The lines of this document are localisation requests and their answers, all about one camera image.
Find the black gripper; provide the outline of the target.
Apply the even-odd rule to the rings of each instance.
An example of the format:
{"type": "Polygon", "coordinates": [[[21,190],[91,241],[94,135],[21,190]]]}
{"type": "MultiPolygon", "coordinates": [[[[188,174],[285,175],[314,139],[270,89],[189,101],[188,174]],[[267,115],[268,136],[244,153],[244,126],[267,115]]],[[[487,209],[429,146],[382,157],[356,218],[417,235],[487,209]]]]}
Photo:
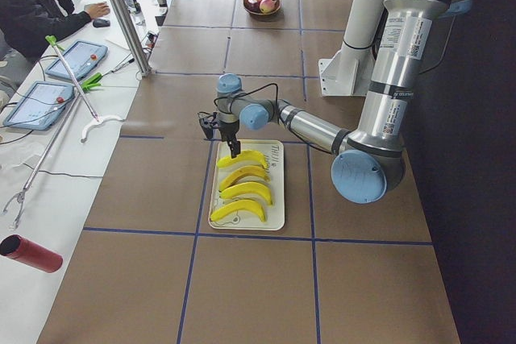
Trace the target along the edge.
{"type": "Polygon", "coordinates": [[[238,152],[241,152],[241,144],[236,137],[239,131],[239,119],[233,114],[218,114],[218,130],[222,141],[227,142],[231,158],[235,158],[238,152]]]}

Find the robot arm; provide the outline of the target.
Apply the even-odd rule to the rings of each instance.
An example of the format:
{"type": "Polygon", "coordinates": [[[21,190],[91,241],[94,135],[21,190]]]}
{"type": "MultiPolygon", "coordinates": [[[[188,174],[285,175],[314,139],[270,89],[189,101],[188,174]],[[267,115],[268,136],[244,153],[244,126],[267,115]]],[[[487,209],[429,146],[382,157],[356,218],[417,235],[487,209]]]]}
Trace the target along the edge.
{"type": "Polygon", "coordinates": [[[401,182],[405,165],[399,131],[414,95],[423,52],[436,19],[468,11],[472,0],[353,0],[341,48],[319,62],[322,94],[364,98],[358,126],[347,130],[279,98],[257,100],[234,74],[218,80],[216,110],[202,120],[207,138],[219,131],[231,155],[240,153],[242,126],[275,122],[335,156],[331,179],[357,204],[380,200],[401,182]]]}

